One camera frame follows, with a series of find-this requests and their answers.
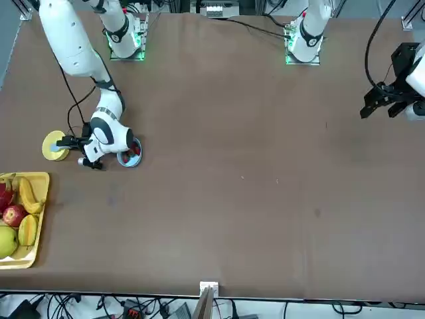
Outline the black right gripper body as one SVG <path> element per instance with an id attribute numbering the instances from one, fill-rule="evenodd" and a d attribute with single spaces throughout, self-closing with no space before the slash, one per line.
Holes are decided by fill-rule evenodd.
<path id="1" fill-rule="evenodd" d="M 83 150 L 84 146 L 90 143 L 90 136 L 92 135 L 92 128 L 89 123 L 84 123 L 82 127 L 81 136 L 78 139 L 78 148 Z"/>

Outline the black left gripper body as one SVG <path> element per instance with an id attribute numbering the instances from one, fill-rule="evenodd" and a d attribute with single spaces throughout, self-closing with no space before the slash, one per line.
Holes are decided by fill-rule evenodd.
<path id="1" fill-rule="evenodd" d="M 392 53 L 393 88 L 424 87 L 424 43 L 401 43 Z"/>

